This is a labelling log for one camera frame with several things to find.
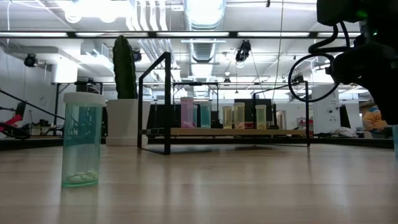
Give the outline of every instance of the ventilation duct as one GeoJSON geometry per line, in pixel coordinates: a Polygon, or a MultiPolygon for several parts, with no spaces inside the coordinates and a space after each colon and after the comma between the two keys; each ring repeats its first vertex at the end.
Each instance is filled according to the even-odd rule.
{"type": "MultiPolygon", "coordinates": [[[[187,30],[220,30],[223,25],[225,5],[226,0],[184,0],[185,24],[187,25],[187,30]]],[[[213,65],[200,64],[214,62],[216,50],[217,44],[190,44],[191,63],[195,63],[191,65],[193,76],[210,77],[213,71],[213,65]]]]}

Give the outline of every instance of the person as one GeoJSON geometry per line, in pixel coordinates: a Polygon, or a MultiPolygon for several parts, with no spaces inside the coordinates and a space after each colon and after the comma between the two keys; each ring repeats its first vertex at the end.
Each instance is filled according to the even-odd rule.
{"type": "Polygon", "coordinates": [[[373,138],[384,138],[383,130],[388,124],[381,119],[381,112],[377,105],[368,109],[363,116],[363,128],[372,134],[373,138]]]}

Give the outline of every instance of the black cable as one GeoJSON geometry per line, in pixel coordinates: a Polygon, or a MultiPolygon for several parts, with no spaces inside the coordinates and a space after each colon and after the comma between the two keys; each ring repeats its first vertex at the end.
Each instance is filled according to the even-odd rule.
{"type": "Polygon", "coordinates": [[[327,53],[331,53],[331,52],[344,52],[346,50],[350,49],[349,46],[349,35],[348,35],[348,31],[347,31],[347,27],[345,26],[344,22],[340,22],[340,26],[343,29],[343,33],[344,33],[344,37],[345,37],[345,41],[346,41],[346,47],[325,47],[325,48],[320,48],[323,46],[326,46],[330,43],[332,43],[333,41],[336,40],[337,36],[338,36],[338,28],[337,25],[333,25],[333,34],[331,37],[320,41],[316,44],[311,45],[308,48],[308,52],[310,53],[310,55],[304,56],[301,59],[299,59],[296,63],[294,63],[293,67],[290,69],[289,72],[289,76],[287,78],[287,83],[288,83],[288,87],[290,90],[290,93],[292,94],[292,96],[294,96],[296,99],[298,99],[299,101],[302,102],[309,102],[309,103],[314,103],[314,102],[318,102],[320,100],[325,99],[326,97],[328,97],[329,95],[331,95],[337,88],[339,83],[335,83],[334,87],[325,95],[317,98],[317,99],[312,99],[312,100],[308,100],[308,99],[302,99],[299,96],[297,96],[297,94],[294,92],[293,90],[293,86],[292,86],[292,75],[294,73],[295,68],[304,60],[308,59],[308,58],[312,58],[312,57],[326,57],[329,61],[330,61],[330,70],[331,70],[331,74],[333,74],[333,70],[332,70],[332,65],[333,65],[333,61],[335,60],[334,56],[327,54],[327,53]]]}
{"type": "Polygon", "coordinates": [[[333,25],[333,34],[331,35],[331,37],[329,37],[329,38],[327,38],[327,39],[325,39],[325,40],[319,41],[318,43],[315,43],[315,44],[311,45],[311,46],[308,48],[308,52],[309,52],[310,54],[316,53],[316,51],[317,51],[320,47],[326,46],[326,45],[332,43],[333,41],[335,41],[335,40],[337,39],[337,35],[338,35],[338,28],[337,28],[337,25],[333,25]]]}
{"type": "Polygon", "coordinates": [[[14,112],[14,111],[15,111],[15,110],[12,109],[12,108],[4,108],[4,107],[2,107],[2,106],[0,106],[0,110],[8,110],[8,111],[11,111],[11,112],[14,112]]]}
{"type": "Polygon", "coordinates": [[[310,55],[304,56],[304,57],[300,58],[296,63],[294,63],[293,67],[290,69],[289,76],[287,77],[287,84],[288,84],[290,93],[291,93],[296,99],[298,99],[298,100],[300,100],[300,101],[302,101],[302,102],[314,103],[314,102],[318,102],[318,101],[320,101],[320,100],[323,100],[323,99],[325,99],[326,97],[328,97],[330,94],[332,94],[332,93],[337,89],[337,87],[338,87],[338,85],[339,85],[339,83],[335,83],[334,87],[333,87],[327,94],[325,94],[324,96],[319,97],[319,98],[317,98],[317,99],[314,99],[314,100],[301,99],[301,98],[300,98],[299,96],[297,96],[297,94],[294,92],[294,90],[293,90],[293,84],[294,84],[294,83],[292,83],[292,75],[293,75],[293,72],[294,72],[294,69],[296,68],[296,66],[297,66],[299,63],[303,62],[304,60],[306,60],[306,59],[308,59],[308,58],[319,57],[319,56],[324,56],[324,57],[326,57],[327,59],[329,59],[330,64],[331,64],[331,63],[334,61],[334,59],[335,59],[332,55],[330,55],[330,54],[325,54],[325,53],[316,53],[316,54],[310,54],[310,55]]]}
{"type": "Polygon", "coordinates": [[[340,26],[341,26],[341,29],[343,30],[344,38],[346,39],[346,46],[347,46],[347,48],[350,48],[351,46],[349,45],[349,35],[348,35],[347,27],[344,24],[344,22],[340,22],[340,26]]]}

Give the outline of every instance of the black metal frame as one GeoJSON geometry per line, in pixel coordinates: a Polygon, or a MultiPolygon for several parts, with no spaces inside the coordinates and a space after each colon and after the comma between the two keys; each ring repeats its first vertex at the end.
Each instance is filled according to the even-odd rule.
{"type": "MultiPolygon", "coordinates": [[[[308,95],[308,82],[307,81],[302,81],[302,82],[297,82],[294,83],[293,85],[299,85],[301,83],[305,84],[305,99],[307,100],[307,102],[305,102],[305,135],[306,135],[306,139],[307,139],[307,147],[310,147],[311,142],[310,142],[310,105],[308,102],[309,99],[309,95],[308,95]]],[[[278,90],[281,88],[285,88],[288,85],[283,85],[283,86],[279,86],[279,87],[275,87],[272,89],[268,89],[268,90],[263,90],[263,91],[259,91],[256,93],[253,93],[253,107],[252,107],[252,113],[253,113],[253,128],[257,128],[257,111],[256,111],[256,95],[260,94],[260,93],[265,93],[267,91],[272,91],[272,90],[278,90]]],[[[276,125],[276,109],[273,108],[273,112],[274,112],[274,124],[276,125]]]]}
{"type": "Polygon", "coordinates": [[[138,82],[138,134],[137,134],[137,147],[139,149],[148,150],[151,152],[163,154],[163,155],[170,155],[170,148],[171,148],[171,127],[172,127],[172,120],[170,119],[171,115],[171,63],[172,57],[170,52],[164,52],[140,77],[138,82]],[[150,74],[153,69],[155,69],[160,63],[165,61],[165,88],[164,88],[164,105],[165,110],[164,114],[164,151],[157,151],[157,150],[150,150],[150,149],[143,149],[142,148],[142,107],[143,107],[143,94],[144,94],[144,78],[150,74]]]}
{"type": "MultiPolygon", "coordinates": [[[[143,149],[143,150],[147,150],[150,152],[154,152],[154,153],[158,153],[158,154],[162,154],[162,155],[170,155],[171,153],[171,127],[172,127],[172,119],[170,119],[170,115],[171,115],[171,111],[172,111],[172,105],[171,103],[171,54],[170,52],[164,52],[140,77],[139,77],[139,83],[138,83],[138,125],[137,125],[137,147],[139,149],[143,149]],[[143,102],[144,102],[144,79],[145,77],[150,74],[151,71],[153,71],[153,69],[155,69],[160,63],[163,62],[163,60],[165,61],[165,88],[164,88],[164,92],[165,92],[165,99],[164,99],[164,104],[165,104],[165,108],[163,111],[164,114],[164,128],[155,128],[155,129],[146,129],[143,130],[142,129],[142,108],[143,108],[143,102]],[[155,150],[155,149],[144,149],[142,148],[142,135],[143,134],[161,134],[164,136],[163,140],[161,140],[164,144],[164,151],[159,151],[159,150],[155,150]]],[[[298,85],[300,83],[305,83],[305,94],[306,94],[306,99],[308,99],[308,82],[304,81],[304,82],[299,82],[299,83],[295,83],[294,85],[298,85]]],[[[191,86],[197,86],[197,85],[216,85],[217,86],[217,95],[218,95],[218,86],[219,83],[200,83],[200,82],[181,82],[181,83],[173,83],[173,89],[175,85],[191,85],[191,86]]],[[[254,125],[256,125],[256,95],[259,93],[263,93],[265,91],[271,91],[271,90],[277,90],[280,88],[284,88],[285,86],[280,86],[277,88],[273,88],[270,90],[264,90],[264,91],[260,91],[257,92],[255,94],[253,94],[253,108],[254,108],[254,125]]],[[[310,131],[309,131],[309,105],[308,103],[306,103],[306,123],[307,123],[307,130],[306,130],[306,143],[307,143],[307,147],[310,146],[310,131]]]]}

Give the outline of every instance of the hanging wire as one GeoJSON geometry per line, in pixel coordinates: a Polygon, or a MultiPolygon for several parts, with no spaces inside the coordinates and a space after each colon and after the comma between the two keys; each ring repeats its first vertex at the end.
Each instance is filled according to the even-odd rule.
{"type": "MultiPolygon", "coordinates": [[[[278,58],[277,58],[277,65],[276,65],[276,76],[275,76],[274,88],[276,88],[276,82],[278,80],[278,72],[279,72],[280,47],[282,45],[282,28],[283,28],[283,23],[284,23],[284,3],[285,3],[285,1],[282,0],[282,14],[280,16],[279,50],[278,50],[278,58]]],[[[274,96],[275,96],[275,90],[272,93],[272,102],[274,102],[274,96]]]]}
{"type": "MultiPolygon", "coordinates": [[[[261,91],[264,91],[264,89],[262,88],[262,84],[261,84],[261,80],[260,80],[260,75],[259,75],[259,72],[258,72],[258,70],[257,70],[256,61],[254,60],[253,51],[251,52],[251,58],[253,59],[254,69],[256,69],[256,74],[257,74],[257,78],[259,79],[261,91]]],[[[265,93],[265,92],[262,92],[262,95],[264,96],[264,99],[265,99],[265,98],[266,98],[266,93],[265,93]]]]}
{"type": "Polygon", "coordinates": [[[238,93],[238,66],[236,65],[236,63],[235,63],[235,73],[236,73],[236,92],[235,93],[238,93]]]}
{"type": "Polygon", "coordinates": [[[10,5],[12,4],[12,1],[10,1],[8,3],[7,6],[7,27],[8,27],[8,31],[10,31],[10,5]]]}

